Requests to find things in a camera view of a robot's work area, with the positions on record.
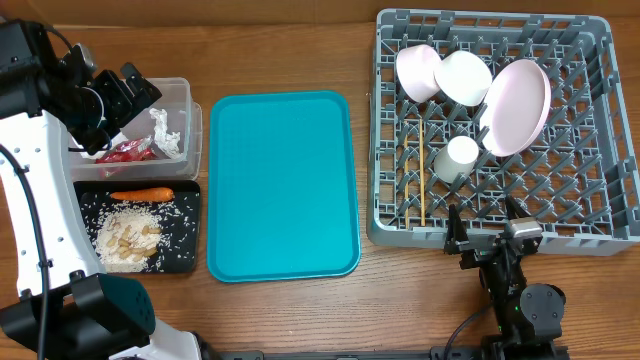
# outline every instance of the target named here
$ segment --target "white bowl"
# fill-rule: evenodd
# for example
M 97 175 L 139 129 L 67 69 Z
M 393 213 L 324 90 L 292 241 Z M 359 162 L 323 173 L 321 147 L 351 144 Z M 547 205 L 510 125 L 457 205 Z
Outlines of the white bowl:
M 458 50 L 444 58 L 434 76 L 447 96 L 465 106 L 480 104 L 491 86 L 491 71 L 468 51 Z
M 433 77 L 433 71 L 440 61 L 438 53 L 429 45 L 400 50 L 396 58 L 398 80 L 413 101 L 425 102 L 440 91 Z

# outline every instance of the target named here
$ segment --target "dish rack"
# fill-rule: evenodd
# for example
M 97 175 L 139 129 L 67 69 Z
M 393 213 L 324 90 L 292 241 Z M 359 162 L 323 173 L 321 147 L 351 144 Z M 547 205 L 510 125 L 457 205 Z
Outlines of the dish rack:
M 442 57 L 470 51 L 494 77 L 515 60 L 535 61 L 552 91 L 540 136 L 527 150 L 496 158 L 482 146 L 488 130 L 478 126 L 484 105 L 465 107 L 442 92 L 413 103 L 398 82 L 395 59 L 418 44 Z M 640 179 L 605 19 L 383 10 L 372 88 L 367 233 L 373 243 L 442 248 L 451 204 L 470 238 L 495 236 L 507 221 L 509 194 L 541 223 L 542 253 L 612 255 L 640 241 Z M 448 184 L 432 163 L 458 135 L 475 139 L 480 154 L 471 175 L 459 174 Z

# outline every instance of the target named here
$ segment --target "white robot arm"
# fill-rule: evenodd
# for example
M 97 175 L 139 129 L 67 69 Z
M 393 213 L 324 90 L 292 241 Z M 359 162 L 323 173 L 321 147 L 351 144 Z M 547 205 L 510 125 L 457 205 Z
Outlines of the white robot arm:
M 216 358 L 196 334 L 156 319 L 139 282 L 105 273 L 71 181 L 69 136 L 93 154 L 160 92 L 131 64 L 121 69 L 125 81 L 109 70 L 93 78 L 86 49 L 61 36 L 69 53 L 58 59 L 47 32 L 61 36 L 33 22 L 0 25 L 0 145 L 7 150 L 0 155 L 0 176 L 16 239 L 20 297 L 0 310 L 0 326 L 51 360 Z M 34 206 L 39 226 L 31 216 Z M 74 302 L 65 305 L 68 296 Z M 46 343 L 38 341 L 44 338 Z

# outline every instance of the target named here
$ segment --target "white cup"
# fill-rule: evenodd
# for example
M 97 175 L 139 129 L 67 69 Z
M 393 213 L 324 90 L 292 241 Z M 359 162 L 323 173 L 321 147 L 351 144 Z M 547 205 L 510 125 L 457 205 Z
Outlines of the white cup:
M 396 58 L 398 80 L 413 101 L 425 102 L 440 91 L 433 77 L 433 71 L 440 62 L 440 55 L 429 45 L 400 50 Z
M 454 51 L 434 71 L 438 86 L 455 102 L 476 106 L 491 87 L 491 71 L 484 61 L 468 51 Z
M 433 171 L 444 182 L 451 184 L 459 173 L 469 176 L 478 159 L 478 144 L 468 136 L 449 140 L 433 161 Z

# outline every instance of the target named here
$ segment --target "blue plastic tray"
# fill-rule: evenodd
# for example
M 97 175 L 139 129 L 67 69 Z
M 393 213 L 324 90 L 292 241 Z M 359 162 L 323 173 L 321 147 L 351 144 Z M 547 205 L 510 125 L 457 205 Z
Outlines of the blue plastic tray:
M 224 282 L 346 275 L 360 261 L 349 107 L 332 91 L 211 111 L 207 264 Z

